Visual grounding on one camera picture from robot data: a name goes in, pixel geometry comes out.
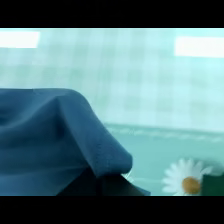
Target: blue cloth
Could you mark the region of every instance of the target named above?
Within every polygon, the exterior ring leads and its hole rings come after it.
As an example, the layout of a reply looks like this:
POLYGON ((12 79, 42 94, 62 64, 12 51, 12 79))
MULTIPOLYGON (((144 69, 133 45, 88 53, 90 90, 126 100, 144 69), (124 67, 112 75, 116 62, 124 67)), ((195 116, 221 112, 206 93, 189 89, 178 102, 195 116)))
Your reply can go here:
POLYGON ((132 156, 80 93, 0 89, 0 195, 57 195, 88 167, 127 173, 132 156))

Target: light green background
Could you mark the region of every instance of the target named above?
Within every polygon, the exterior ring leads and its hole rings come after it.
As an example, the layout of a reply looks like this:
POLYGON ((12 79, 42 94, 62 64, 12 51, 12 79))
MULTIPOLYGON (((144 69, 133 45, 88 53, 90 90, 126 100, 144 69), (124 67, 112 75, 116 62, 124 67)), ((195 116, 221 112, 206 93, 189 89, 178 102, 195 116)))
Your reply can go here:
POLYGON ((81 92, 108 128, 115 125, 111 132, 134 155, 136 184, 152 195, 162 194, 164 169, 180 157, 222 169, 224 59, 175 57, 174 45, 178 36, 224 37, 224 29, 7 30, 40 31, 40 42, 0 49, 0 88, 81 92), (130 127, 141 134, 121 133, 130 127), (185 139, 142 131, 157 128, 185 139))

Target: yellow flower center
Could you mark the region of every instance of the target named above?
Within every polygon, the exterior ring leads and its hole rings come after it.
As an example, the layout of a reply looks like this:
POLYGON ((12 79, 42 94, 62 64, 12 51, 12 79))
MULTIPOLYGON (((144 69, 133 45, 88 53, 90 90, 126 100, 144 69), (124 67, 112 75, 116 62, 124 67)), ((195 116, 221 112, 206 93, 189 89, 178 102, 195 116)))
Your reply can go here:
POLYGON ((197 194, 200 192, 200 182, 194 177, 187 177, 182 182, 182 187, 187 194, 197 194))

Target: white rectangle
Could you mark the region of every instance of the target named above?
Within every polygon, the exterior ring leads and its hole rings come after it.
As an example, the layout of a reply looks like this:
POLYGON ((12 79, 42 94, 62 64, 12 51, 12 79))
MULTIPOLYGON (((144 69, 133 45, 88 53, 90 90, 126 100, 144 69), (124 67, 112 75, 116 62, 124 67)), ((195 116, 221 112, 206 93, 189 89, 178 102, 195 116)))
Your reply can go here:
POLYGON ((37 48, 39 32, 1 31, 0 47, 2 48, 37 48))
POLYGON ((224 58, 224 38, 177 37, 175 56, 224 58))

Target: checkered fabric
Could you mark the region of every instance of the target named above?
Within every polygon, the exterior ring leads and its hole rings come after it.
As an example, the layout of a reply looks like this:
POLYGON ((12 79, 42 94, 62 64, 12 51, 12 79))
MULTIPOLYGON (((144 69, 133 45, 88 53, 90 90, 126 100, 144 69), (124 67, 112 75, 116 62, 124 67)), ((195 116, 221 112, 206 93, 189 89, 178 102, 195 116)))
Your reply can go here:
POLYGON ((38 48, 0 49, 0 88, 77 90, 104 123, 224 131, 224 59, 174 55, 177 36, 224 29, 22 30, 38 48))

